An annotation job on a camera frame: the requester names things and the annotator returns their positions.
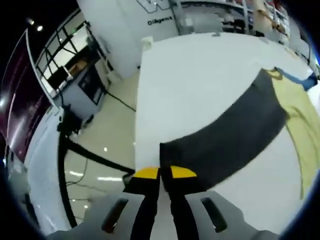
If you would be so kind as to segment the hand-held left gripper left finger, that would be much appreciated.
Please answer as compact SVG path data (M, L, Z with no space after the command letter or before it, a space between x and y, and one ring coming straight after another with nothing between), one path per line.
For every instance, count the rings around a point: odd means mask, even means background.
M122 192L95 199L83 222L49 235L51 240L148 240L158 209L157 167L137 171Z

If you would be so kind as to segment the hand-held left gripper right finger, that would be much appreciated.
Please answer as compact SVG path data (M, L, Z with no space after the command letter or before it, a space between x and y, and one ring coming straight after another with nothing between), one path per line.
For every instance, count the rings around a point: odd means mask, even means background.
M279 239L248 224L242 211L217 192L206 191L193 171L170 166L162 167L160 174L179 240Z

